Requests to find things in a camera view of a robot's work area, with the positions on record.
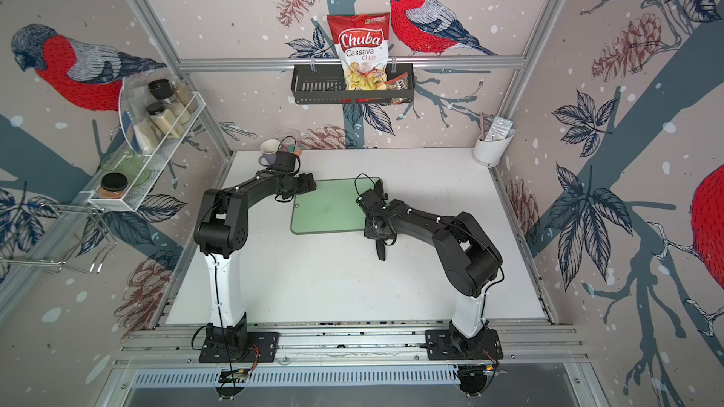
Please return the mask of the black knife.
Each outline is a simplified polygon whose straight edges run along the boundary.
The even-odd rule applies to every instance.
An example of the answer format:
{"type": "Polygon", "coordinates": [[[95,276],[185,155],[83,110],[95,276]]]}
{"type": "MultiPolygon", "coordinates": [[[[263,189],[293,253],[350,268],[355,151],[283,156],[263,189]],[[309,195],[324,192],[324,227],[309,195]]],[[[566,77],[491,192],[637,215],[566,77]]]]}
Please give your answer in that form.
{"type": "Polygon", "coordinates": [[[375,250],[380,261],[387,260],[387,242],[384,239],[377,239],[375,241],[375,250]]]}

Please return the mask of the green cutting board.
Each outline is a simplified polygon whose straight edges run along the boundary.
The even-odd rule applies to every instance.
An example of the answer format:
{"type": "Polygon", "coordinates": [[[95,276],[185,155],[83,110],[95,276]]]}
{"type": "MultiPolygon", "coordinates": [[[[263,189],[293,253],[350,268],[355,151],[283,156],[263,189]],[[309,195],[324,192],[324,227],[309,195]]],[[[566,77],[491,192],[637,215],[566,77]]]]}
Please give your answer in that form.
{"type": "Polygon", "coordinates": [[[374,181],[379,178],[317,181],[316,190],[295,197],[290,231],[298,236],[362,232],[365,214],[356,200],[374,181]]]}

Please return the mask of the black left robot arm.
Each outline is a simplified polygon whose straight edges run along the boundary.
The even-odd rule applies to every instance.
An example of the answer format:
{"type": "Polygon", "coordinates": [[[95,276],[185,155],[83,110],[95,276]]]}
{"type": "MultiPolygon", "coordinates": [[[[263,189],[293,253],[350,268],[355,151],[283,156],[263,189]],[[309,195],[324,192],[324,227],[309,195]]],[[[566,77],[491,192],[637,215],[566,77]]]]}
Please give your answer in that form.
{"type": "Polygon", "coordinates": [[[229,188],[207,190],[202,198],[193,238],[205,256],[211,289],[211,313],[207,324],[207,346],[245,353],[250,348],[246,310],[233,256],[250,236],[249,209],[273,197],[288,203],[296,196],[313,192],[316,183],[310,173],[301,173],[300,157],[278,152],[273,163],[250,179],[229,188]]]}

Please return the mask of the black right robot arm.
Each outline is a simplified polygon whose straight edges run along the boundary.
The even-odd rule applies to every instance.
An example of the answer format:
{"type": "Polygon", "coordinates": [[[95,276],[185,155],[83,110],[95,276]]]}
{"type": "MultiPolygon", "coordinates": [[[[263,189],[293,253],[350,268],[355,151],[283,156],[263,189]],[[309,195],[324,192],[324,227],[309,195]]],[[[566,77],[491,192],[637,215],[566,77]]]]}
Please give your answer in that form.
{"type": "Polygon", "coordinates": [[[358,192],[356,204],[365,215],[364,237],[375,242],[379,260],[387,259],[386,248],[400,235],[434,247],[447,280],[458,293],[451,344],[460,355],[480,349],[490,332],[485,316],[488,290],[505,280],[505,271],[500,251],[473,215],[437,215],[389,200],[380,180],[358,192]]]}

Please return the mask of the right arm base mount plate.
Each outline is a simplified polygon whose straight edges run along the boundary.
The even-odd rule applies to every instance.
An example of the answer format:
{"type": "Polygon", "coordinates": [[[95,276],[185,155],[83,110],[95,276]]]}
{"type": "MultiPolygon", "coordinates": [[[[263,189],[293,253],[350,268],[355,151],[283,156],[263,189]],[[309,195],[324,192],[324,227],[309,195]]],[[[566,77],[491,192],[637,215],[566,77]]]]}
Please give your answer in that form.
{"type": "Polygon", "coordinates": [[[482,329],[475,337],[467,338],[456,328],[432,329],[425,332],[426,349],[431,361],[461,361],[503,359],[503,349],[498,333],[490,328],[482,329]]]}

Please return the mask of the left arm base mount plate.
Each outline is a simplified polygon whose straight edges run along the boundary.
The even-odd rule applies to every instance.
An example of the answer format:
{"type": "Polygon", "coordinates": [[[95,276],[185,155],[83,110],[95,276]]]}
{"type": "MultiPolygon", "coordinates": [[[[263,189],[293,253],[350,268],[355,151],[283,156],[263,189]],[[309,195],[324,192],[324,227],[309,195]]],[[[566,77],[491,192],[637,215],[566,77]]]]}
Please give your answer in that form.
{"type": "Polygon", "coordinates": [[[252,332],[244,339],[227,338],[213,340],[206,338],[200,350],[202,364],[221,363],[273,363],[279,344],[280,333],[252,332]]]}

